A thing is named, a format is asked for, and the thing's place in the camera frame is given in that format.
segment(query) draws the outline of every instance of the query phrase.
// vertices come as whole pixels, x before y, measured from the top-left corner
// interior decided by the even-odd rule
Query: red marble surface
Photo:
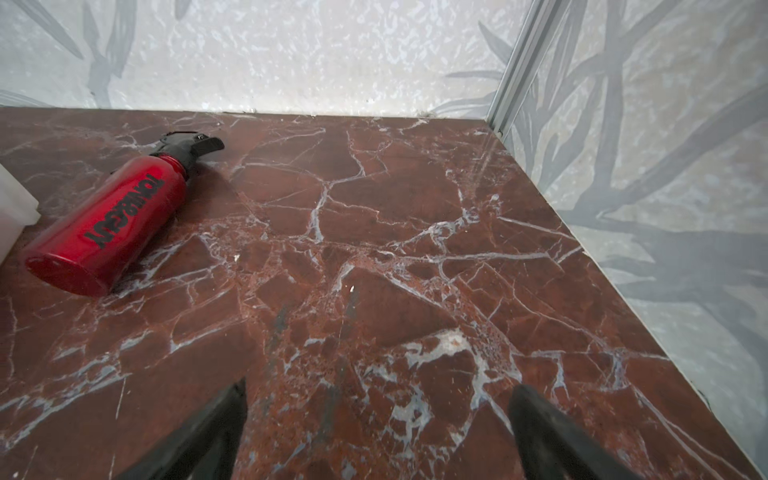
[[[221,136],[110,296],[18,248],[169,130]],[[644,478],[759,478],[480,121],[0,110],[39,200],[0,268],[11,478],[110,478],[247,378],[234,478],[522,478],[535,386]]]

